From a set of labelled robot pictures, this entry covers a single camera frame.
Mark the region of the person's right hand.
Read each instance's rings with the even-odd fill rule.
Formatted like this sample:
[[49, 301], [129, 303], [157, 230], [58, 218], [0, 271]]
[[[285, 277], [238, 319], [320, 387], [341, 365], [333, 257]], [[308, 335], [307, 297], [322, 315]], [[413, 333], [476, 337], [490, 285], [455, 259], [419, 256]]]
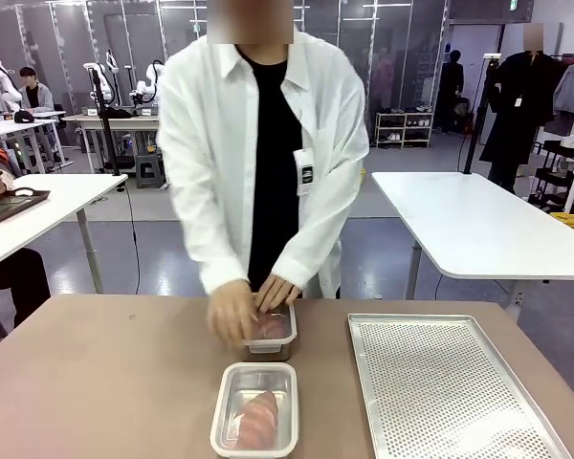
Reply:
[[252, 338], [257, 315], [256, 294], [244, 279], [230, 281], [210, 295], [209, 328], [229, 345], [239, 347]]

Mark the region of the person's left hand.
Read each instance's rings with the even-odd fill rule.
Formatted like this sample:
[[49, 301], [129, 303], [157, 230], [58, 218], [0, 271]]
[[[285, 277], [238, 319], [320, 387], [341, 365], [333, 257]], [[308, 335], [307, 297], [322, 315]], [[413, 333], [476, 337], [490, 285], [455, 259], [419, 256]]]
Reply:
[[254, 298], [255, 306], [261, 313], [268, 313], [283, 304], [292, 305], [301, 293], [298, 286], [271, 273]]

